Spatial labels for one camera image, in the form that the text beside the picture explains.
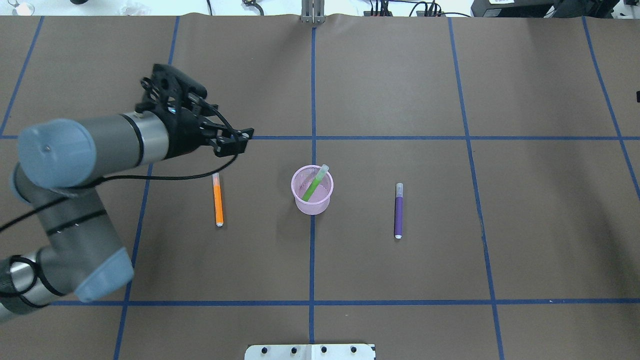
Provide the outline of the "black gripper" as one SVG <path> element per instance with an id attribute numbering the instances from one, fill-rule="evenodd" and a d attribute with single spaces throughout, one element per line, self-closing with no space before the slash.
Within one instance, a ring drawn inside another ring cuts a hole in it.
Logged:
<path id="1" fill-rule="evenodd" d="M 217 106 L 207 103 L 206 87 L 171 64 L 153 64 L 151 75 L 140 84 L 143 94 L 135 104 L 135 117 L 142 121 L 143 154 L 153 161 L 181 157 L 209 143 L 216 157 L 235 157 L 244 154 L 253 139 L 253 127 L 234 129 L 210 121 Z"/>

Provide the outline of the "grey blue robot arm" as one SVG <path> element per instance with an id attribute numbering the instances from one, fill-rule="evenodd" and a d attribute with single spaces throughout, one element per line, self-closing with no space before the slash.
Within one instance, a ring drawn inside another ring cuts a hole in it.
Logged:
<path id="1" fill-rule="evenodd" d="M 1 321 L 29 315 L 73 294 L 91 303 L 121 289 L 134 266 L 96 188 L 117 180 L 180 182 L 213 175 L 152 176 L 128 170 L 210 146 L 236 160 L 254 128 L 236 129 L 207 101 L 208 91 L 171 64 L 153 65 L 140 80 L 131 112 L 84 120 L 57 118 L 17 137 L 9 184 L 32 208 L 1 226 L 36 216 L 49 244 L 1 262 Z"/>

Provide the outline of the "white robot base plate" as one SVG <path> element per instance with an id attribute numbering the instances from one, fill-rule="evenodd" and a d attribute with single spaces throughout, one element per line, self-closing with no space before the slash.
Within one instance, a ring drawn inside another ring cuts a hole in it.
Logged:
<path id="1" fill-rule="evenodd" d="M 374 344 L 256 344 L 249 346 L 245 360 L 375 360 Z"/>

